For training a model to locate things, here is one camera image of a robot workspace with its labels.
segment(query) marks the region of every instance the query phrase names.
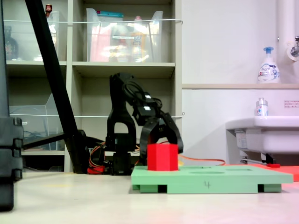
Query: shelf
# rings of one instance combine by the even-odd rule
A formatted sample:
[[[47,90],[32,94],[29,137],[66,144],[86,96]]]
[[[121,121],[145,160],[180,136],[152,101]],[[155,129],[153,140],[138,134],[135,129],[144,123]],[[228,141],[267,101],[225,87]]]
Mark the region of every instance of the shelf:
[[[175,63],[105,63],[73,62],[82,77],[108,78],[118,72],[128,72],[136,78],[171,78]]]
[[[113,156],[114,152],[105,152],[105,156]],[[131,152],[131,156],[139,156],[139,153],[132,153]]]
[[[64,151],[22,151],[22,155],[64,155]]]
[[[61,72],[66,77],[66,62],[59,62]],[[43,62],[36,61],[6,61],[9,77],[46,77]]]
[[[182,89],[299,89],[299,84],[182,84]]]
[[[172,0],[83,0],[86,4],[170,5]]]

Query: red mat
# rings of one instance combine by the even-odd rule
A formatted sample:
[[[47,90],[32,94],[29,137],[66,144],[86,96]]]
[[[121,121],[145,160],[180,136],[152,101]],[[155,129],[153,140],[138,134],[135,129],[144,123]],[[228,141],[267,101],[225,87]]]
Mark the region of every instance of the red mat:
[[[244,166],[254,166],[254,167],[270,169],[270,170],[274,170],[274,171],[278,171],[278,172],[282,172],[282,173],[293,174],[294,181],[295,182],[299,181],[299,166],[285,166],[285,167],[279,167],[279,168],[271,168],[271,167],[267,167],[267,166],[260,165],[260,164],[251,164],[251,165],[244,165]]]

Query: green foam board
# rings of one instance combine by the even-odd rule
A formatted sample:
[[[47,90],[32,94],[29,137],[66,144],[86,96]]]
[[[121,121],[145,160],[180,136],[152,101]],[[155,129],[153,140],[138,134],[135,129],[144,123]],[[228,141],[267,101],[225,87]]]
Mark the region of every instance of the green foam board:
[[[281,192],[282,183],[293,183],[293,175],[244,166],[183,166],[178,171],[148,171],[136,166],[131,175],[133,190],[168,194],[227,194]]]

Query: sink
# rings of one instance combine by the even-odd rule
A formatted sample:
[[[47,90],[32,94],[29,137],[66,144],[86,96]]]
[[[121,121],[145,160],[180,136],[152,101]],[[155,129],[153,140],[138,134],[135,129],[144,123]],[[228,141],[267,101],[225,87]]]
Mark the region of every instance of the sink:
[[[299,154],[299,116],[255,116],[226,123],[242,151]]]

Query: white floor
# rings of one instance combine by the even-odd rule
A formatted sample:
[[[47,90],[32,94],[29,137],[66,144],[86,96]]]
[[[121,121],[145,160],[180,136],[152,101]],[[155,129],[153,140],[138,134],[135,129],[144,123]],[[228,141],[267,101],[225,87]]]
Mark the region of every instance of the white floor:
[[[0,224],[299,224],[299,182],[283,193],[132,192],[129,176],[27,173]]]

